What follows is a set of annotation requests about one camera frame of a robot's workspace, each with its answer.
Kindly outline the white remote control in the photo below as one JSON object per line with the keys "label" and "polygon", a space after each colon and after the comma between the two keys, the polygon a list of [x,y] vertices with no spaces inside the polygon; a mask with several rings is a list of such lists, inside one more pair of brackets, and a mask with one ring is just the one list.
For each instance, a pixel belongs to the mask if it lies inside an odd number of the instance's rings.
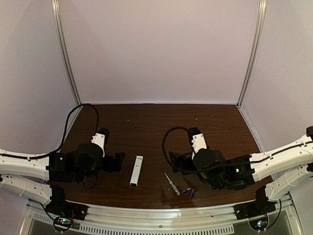
{"label": "white remote control", "polygon": [[137,187],[138,185],[138,180],[140,177],[140,172],[141,172],[141,167],[142,167],[142,162],[143,162],[143,156],[137,155],[135,162],[134,162],[134,167],[132,171],[132,175],[130,178],[130,186],[135,186]]}

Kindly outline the clear tester screwdriver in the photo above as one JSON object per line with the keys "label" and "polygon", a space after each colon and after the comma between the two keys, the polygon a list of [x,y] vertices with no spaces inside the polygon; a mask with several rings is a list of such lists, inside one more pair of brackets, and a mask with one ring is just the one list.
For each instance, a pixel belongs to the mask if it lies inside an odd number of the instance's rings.
{"label": "clear tester screwdriver", "polygon": [[177,186],[174,184],[174,182],[169,178],[169,176],[168,176],[165,172],[164,172],[164,175],[165,175],[165,177],[166,177],[166,179],[167,179],[169,185],[171,186],[171,188],[172,188],[173,191],[175,192],[175,194],[176,194],[177,196],[180,196],[181,193],[180,193],[179,189],[177,188]]}

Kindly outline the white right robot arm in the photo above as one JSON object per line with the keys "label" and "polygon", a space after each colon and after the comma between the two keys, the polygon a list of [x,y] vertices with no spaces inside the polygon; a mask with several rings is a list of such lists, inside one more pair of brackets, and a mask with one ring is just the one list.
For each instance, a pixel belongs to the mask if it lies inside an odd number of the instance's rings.
{"label": "white right robot arm", "polygon": [[[181,129],[187,132],[191,152],[166,151],[168,135]],[[280,171],[284,175],[257,191],[256,200],[276,202],[305,177],[313,175],[313,128],[300,139],[277,149],[226,160],[221,151],[210,149],[198,128],[173,127],[162,140],[162,152],[173,172],[196,174],[213,189],[242,190]]]}

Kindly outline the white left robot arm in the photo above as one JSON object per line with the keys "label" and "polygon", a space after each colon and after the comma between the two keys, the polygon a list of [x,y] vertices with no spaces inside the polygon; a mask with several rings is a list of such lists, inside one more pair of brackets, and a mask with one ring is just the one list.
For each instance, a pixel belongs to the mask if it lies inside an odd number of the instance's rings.
{"label": "white left robot arm", "polygon": [[104,144],[95,142],[81,144],[68,153],[50,152],[38,156],[1,150],[0,173],[19,176],[29,182],[84,184],[89,177],[97,177],[100,171],[119,172],[124,157],[124,152],[106,155]]}

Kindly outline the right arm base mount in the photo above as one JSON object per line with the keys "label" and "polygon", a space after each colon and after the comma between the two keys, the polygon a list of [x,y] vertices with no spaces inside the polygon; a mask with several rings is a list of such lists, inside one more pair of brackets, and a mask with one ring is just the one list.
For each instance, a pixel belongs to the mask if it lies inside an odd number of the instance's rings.
{"label": "right arm base mount", "polygon": [[275,204],[275,202],[269,201],[266,196],[266,186],[262,186],[256,191],[254,201],[236,204],[233,208],[237,220],[252,219],[259,216],[260,218],[249,220],[249,226],[254,231],[265,232],[271,227],[268,214],[276,210]]}

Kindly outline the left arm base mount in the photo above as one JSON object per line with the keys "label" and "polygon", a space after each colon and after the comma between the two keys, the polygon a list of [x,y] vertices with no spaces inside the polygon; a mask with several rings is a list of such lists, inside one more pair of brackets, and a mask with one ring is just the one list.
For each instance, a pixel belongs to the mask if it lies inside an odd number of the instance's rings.
{"label": "left arm base mount", "polygon": [[56,232],[65,233],[72,225],[74,220],[84,221],[88,206],[73,203],[66,200],[64,190],[59,186],[49,186],[51,194],[49,202],[44,206],[44,211],[52,219],[52,226]]}

